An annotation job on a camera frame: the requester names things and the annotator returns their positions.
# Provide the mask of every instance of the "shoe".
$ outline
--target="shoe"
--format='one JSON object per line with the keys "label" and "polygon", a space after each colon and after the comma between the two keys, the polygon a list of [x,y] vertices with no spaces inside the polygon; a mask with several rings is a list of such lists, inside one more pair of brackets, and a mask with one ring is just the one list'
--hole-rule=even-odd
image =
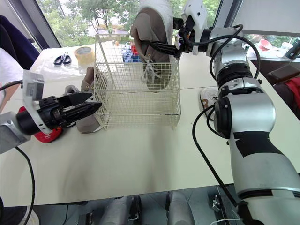
{"label": "shoe", "polygon": [[[201,105],[202,105],[203,109],[206,109],[206,108],[210,107],[218,99],[218,87],[204,88],[200,92],[199,99],[200,99],[200,102],[201,102]],[[209,113],[211,112],[211,110],[212,109],[206,111],[205,115],[208,116]],[[215,112],[213,112],[212,115],[210,116],[210,120],[214,121],[214,118],[215,118]]]}
{"label": "shoe", "polygon": [[[86,75],[81,83],[82,92],[94,93],[94,67],[88,67],[86,70]],[[93,102],[94,97],[92,96],[86,102]],[[95,115],[90,115],[76,122],[77,129],[83,134],[93,133],[99,131],[103,127],[96,120]]]}
{"label": "shoe", "polygon": [[[26,210],[26,213],[25,213],[25,216],[24,218],[22,219],[22,221],[18,224],[18,225],[24,225],[25,224],[25,220],[27,218],[27,215],[29,213],[29,206],[27,206],[27,210]],[[31,215],[29,217],[29,220],[28,220],[28,223],[27,225],[39,225],[39,218],[37,216],[37,214],[35,213],[35,211],[31,211]]]}
{"label": "shoe", "polygon": [[150,90],[165,89],[171,77],[172,56],[154,50],[150,42],[172,44],[173,13],[169,3],[165,0],[140,0],[140,11],[130,35],[142,62],[147,63],[143,65],[141,80]]}

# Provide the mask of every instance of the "white cloth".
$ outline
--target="white cloth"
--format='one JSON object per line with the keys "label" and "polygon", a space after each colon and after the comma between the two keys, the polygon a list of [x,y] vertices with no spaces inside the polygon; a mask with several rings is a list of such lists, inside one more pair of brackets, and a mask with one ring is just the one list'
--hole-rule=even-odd
{"label": "white cloth", "polygon": [[2,86],[23,79],[23,68],[4,49],[0,48],[0,83]]}

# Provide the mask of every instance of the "window frame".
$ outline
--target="window frame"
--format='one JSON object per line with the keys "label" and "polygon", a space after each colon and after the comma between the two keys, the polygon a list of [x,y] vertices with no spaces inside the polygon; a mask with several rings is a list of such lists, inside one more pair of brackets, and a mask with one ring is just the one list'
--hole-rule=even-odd
{"label": "window frame", "polygon": [[8,0],[41,49],[61,48],[35,0]]}

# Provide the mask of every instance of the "wire basket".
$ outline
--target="wire basket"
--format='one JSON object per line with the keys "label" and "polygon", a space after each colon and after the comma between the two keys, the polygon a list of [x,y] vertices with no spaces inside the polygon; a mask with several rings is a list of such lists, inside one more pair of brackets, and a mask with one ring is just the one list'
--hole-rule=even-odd
{"label": "wire basket", "polygon": [[[109,126],[177,126],[180,118],[178,60],[141,63],[129,35],[96,35],[94,98],[96,119]],[[158,75],[147,77],[147,66]]]}

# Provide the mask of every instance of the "white sneaker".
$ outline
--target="white sneaker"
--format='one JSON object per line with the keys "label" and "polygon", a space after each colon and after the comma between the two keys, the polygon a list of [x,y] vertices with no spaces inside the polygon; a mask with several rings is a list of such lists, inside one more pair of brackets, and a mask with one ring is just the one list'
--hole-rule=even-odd
{"label": "white sneaker", "polygon": [[[18,225],[24,225],[25,220],[27,218],[27,215],[29,213],[29,208],[30,208],[30,206],[27,206],[27,210],[26,210],[25,216],[24,216],[24,218],[22,219],[22,221]],[[31,212],[31,215],[29,217],[27,225],[39,225],[38,216],[37,216],[37,214],[33,210]]]}
{"label": "white sneaker", "polygon": [[[206,109],[211,105],[213,105],[217,101],[217,99],[218,99],[218,87],[208,87],[200,91],[199,100],[203,109]],[[211,110],[212,109],[206,111],[205,115],[208,116]],[[214,118],[215,118],[215,112],[212,113],[210,120],[213,121]]]}

